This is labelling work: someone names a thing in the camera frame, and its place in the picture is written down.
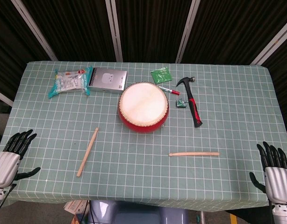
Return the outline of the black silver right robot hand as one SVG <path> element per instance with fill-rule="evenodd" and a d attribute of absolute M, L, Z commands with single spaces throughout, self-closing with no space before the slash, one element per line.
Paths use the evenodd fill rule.
<path fill-rule="evenodd" d="M 287 156 L 281 148 L 263 142 L 257 144 L 264 171 L 265 184 L 259 183 L 253 172 L 249 173 L 252 184 L 267 195 L 273 204 L 287 204 Z"/>

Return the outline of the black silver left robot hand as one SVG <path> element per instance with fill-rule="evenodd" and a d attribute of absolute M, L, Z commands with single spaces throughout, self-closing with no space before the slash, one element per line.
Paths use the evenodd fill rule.
<path fill-rule="evenodd" d="M 40 167 L 36 167 L 30 172 L 19 173 L 19 165 L 29 147 L 32 140 L 37 136 L 32 133 L 33 130 L 22 133 L 16 133 L 6 143 L 4 149 L 0 152 L 0 189 L 6 188 L 13 181 L 29 178 L 40 171 Z"/>

